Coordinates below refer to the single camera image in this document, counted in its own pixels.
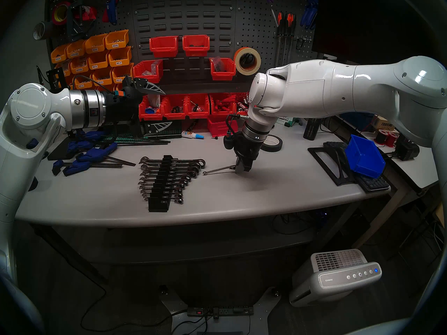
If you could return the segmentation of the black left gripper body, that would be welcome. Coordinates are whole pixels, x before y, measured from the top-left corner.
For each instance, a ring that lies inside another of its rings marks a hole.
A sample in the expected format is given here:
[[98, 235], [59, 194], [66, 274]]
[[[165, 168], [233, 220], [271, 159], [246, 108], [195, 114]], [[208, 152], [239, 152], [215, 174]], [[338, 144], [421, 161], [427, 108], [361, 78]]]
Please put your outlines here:
[[144, 95], [137, 91], [130, 77], [125, 77], [118, 92], [104, 92], [104, 124], [126, 122], [132, 133], [141, 133], [139, 108]]

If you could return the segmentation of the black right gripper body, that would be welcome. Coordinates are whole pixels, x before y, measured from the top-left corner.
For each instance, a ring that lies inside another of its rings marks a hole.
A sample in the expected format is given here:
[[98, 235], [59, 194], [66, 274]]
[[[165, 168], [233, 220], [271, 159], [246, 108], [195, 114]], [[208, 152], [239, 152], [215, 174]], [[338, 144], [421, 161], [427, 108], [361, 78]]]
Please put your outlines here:
[[257, 159], [263, 141], [253, 141], [244, 136], [243, 133], [235, 133], [232, 136], [233, 150], [235, 154], [244, 162], [245, 157]]

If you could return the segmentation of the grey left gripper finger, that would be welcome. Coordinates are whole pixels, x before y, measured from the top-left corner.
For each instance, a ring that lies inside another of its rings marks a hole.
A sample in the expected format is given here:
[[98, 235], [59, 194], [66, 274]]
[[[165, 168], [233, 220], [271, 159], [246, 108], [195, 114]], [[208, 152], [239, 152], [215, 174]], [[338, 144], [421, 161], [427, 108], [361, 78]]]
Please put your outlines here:
[[143, 121], [143, 132], [175, 133], [176, 123], [174, 121]]
[[134, 77], [132, 79], [133, 85], [137, 91], [146, 95], [160, 95], [165, 96], [166, 93], [156, 84], [148, 81], [148, 79], [142, 77]]

